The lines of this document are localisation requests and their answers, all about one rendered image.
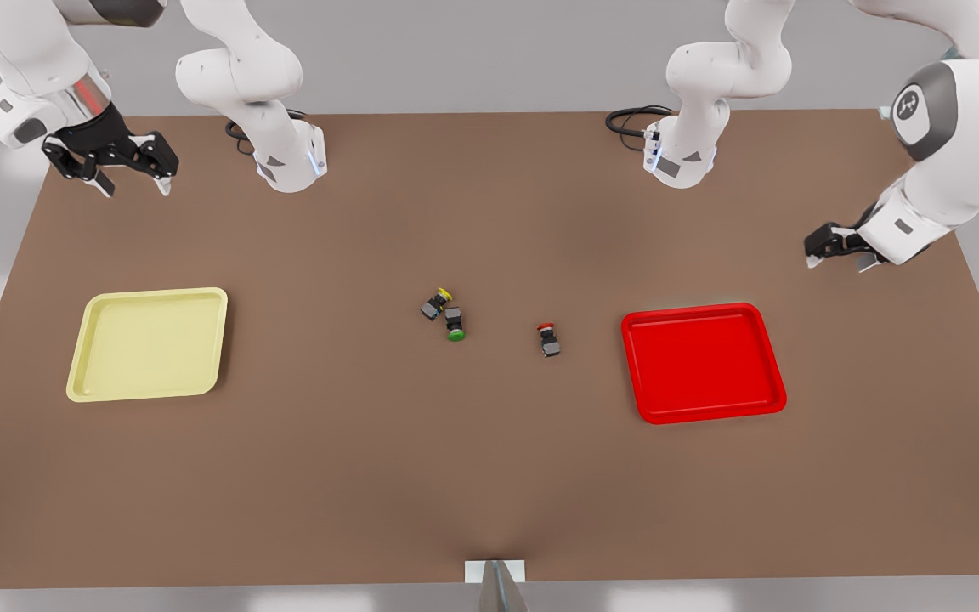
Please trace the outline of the silver frame post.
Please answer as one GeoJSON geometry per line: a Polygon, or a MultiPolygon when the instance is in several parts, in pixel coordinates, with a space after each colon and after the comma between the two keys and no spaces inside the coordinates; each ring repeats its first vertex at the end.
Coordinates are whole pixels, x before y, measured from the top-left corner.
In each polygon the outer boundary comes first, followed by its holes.
{"type": "Polygon", "coordinates": [[[519,589],[526,581],[524,560],[465,561],[465,582],[479,584],[478,612],[529,612],[519,589]]]}

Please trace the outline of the yellow tray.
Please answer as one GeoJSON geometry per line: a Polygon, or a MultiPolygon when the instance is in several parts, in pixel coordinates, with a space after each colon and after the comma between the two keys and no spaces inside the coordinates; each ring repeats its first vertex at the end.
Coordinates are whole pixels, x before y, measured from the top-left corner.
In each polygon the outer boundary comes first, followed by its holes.
{"type": "Polygon", "coordinates": [[[79,326],[67,398],[92,403],[209,392],[220,375],[228,306],[218,287],[94,296],[79,326]]]}

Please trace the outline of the red tray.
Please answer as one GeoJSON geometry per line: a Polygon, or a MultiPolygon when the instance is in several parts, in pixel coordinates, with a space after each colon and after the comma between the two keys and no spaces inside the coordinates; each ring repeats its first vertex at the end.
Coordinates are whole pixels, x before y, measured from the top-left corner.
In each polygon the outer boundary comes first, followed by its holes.
{"type": "Polygon", "coordinates": [[[645,422],[717,421],[786,406],[772,341],[751,303],[634,311],[620,329],[645,422]]]}

